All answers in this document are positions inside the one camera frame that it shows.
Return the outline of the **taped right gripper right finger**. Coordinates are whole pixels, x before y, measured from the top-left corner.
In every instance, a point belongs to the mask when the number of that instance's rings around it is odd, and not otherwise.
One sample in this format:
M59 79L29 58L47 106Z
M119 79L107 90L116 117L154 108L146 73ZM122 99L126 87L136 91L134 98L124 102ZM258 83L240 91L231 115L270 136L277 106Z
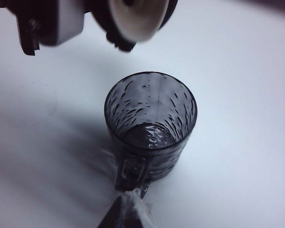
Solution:
M123 227L156 228L152 207L141 198L140 189L126 191L123 194Z

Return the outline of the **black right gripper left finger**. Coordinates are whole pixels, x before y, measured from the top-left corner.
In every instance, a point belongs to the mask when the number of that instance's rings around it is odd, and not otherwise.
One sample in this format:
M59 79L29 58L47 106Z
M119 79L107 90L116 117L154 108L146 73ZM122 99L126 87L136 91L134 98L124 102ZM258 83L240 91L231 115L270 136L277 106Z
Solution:
M122 197L119 196L113 202L108 212L97 228L132 228L133 221L126 219L122 214Z

